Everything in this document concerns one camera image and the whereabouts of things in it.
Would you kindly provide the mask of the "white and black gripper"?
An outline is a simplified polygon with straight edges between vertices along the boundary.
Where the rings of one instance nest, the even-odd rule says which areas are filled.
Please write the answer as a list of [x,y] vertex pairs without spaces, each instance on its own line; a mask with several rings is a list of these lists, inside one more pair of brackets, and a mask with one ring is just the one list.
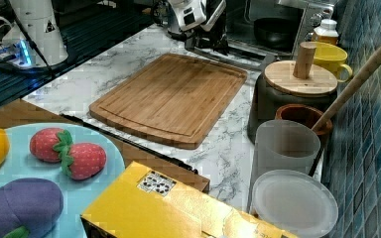
[[226,0],[167,0],[168,33],[184,38],[196,33],[211,42],[225,37]]

